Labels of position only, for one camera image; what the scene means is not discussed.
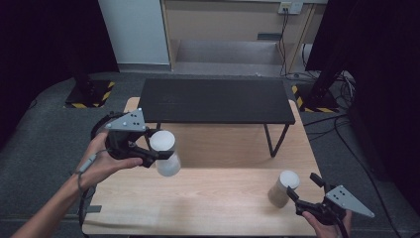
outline gray floor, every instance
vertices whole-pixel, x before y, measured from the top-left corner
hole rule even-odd
[[[128,98],[141,94],[146,78],[279,78],[281,57],[272,43],[212,43],[185,42],[178,53],[172,71],[137,70],[136,72],[97,73],[94,79],[112,79],[116,82],[103,108],[66,109],[65,97],[73,87],[66,80],[45,90],[37,98],[37,105],[29,109],[16,133],[0,152],[0,236],[10,236],[28,217],[35,213],[68,178],[89,141],[91,127],[109,111],[121,111]],[[302,60],[295,66],[303,72]],[[293,98],[291,84],[312,80],[304,75],[279,78],[285,81],[289,98]],[[336,95],[340,84],[332,89]],[[301,113],[303,123],[330,117],[329,113]],[[310,133],[333,128],[333,121],[306,127]],[[339,128],[363,165],[363,152],[350,124]],[[411,237],[420,231],[420,218],[413,211],[392,182],[373,179],[385,208],[367,174],[340,141],[336,132],[311,140],[311,147],[324,179],[341,183],[376,215],[374,219],[355,214],[352,237],[398,237],[392,230],[385,211],[401,237]],[[55,237],[82,237],[77,222],[72,218],[76,207],[61,222]]]

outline white wall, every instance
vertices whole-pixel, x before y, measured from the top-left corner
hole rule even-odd
[[[117,63],[169,64],[159,0],[99,0]]]

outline metal table leg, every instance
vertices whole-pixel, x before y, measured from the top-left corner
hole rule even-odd
[[[289,125],[285,124],[284,128],[283,128],[283,132],[281,132],[281,136],[278,139],[277,145],[275,146],[275,149],[272,149],[272,144],[271,144],[271,137],[269,136],[269,131],[268,131],[268,127],[266,126],[266,124],[263,124],[263,128],[265,129],[265,135],[266,135],[266,140],[268,141],[268,148],[269,148],[269,154],[271,155],[272,158],[275,157],[275,155],[277,155],[278,149],[280,148],[281,143],[284,140],[284,137],[286,136],[286,132],[288,130]]]

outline wooden table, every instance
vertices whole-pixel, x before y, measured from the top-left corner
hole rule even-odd
[[[133,110],[139,98],[126,107]],[[295,215],[289,201],[278,209],[268,190],[284,170],[298,173],[300,198],[320,202],[323,190],[309,178],[319,175],[299,113],[275,158],[266,152],[263,125],[162,124],[175,135],[181,171],[171,178],[156,168],[119,171],[99,183],[88,213],[86,234],[126,235],[315,235],[306,220]],[[279,135],[282,125],[272,125]],[[144,141],[138,142],[146,148]]]

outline left hand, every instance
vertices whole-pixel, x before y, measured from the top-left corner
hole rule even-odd
[[[81,187],[83,190],[87,190],[91,186],[105,180],[111,174],[123,170],[131,169],[136,166],[140,166],[143,163],[141,158],[130,158],[125,160],[115,160],[105,150],[105,140],[108,136],[108,131],[99,133],[90,143],[84,153],[80,164],[77,166],[78,169],[87,161],[87,159],[98,153],[95,162],[87,169],[81,176]]]

